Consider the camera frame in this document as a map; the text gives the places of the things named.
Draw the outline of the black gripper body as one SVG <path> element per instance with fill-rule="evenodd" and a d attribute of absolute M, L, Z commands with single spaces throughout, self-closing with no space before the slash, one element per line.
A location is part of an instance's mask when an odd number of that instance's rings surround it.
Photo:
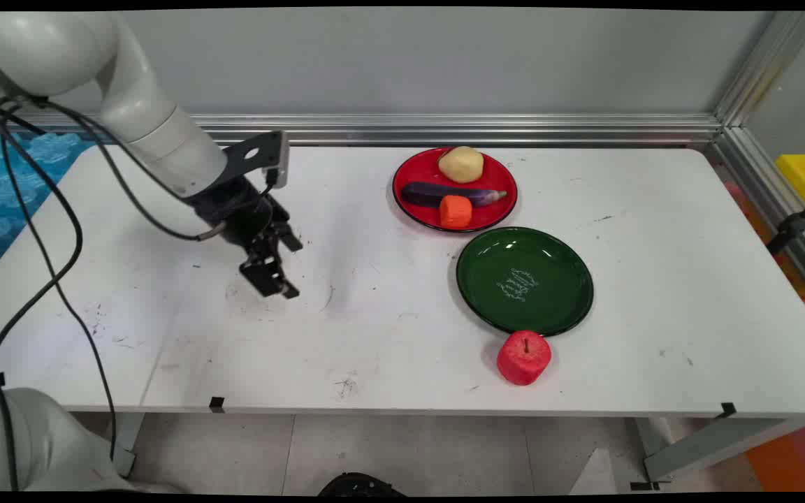
<path fill-rule="evenodd" d="M 290 232 L 290 214 L 244 176 L 188 197 L 187 204 L 208 225 L 224 224 L 219 236 L 250 256 L 278 256 L 279 238 Z"/>

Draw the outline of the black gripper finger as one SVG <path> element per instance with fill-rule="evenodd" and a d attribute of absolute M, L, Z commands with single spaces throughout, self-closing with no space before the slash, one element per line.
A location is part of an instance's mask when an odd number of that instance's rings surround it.
<path fill-rule="evenodd" d="M 295 254 L 303 248 L 303 243 L 293 233 L 293 229 L 286 222 L 273 223 L 273 258 L 275 259 L 275 272 L 277 272 L 277 279 L 280 281 L 280 292 L 285 299 L 294 299 L 299 296 L 299 289 L 294 286 L 284 273 L 284 266 L 282 266 L 282 256 L 279 251 L 279 245 L 282 243 L 289 252 Z"/>
<path fill-rule="evenodd" d="M 277 238 L 257 238 L 246 248 L 248 257 L 239 272 L 263 297 L 285 294 L 287 279 L 282 270 Z"/>

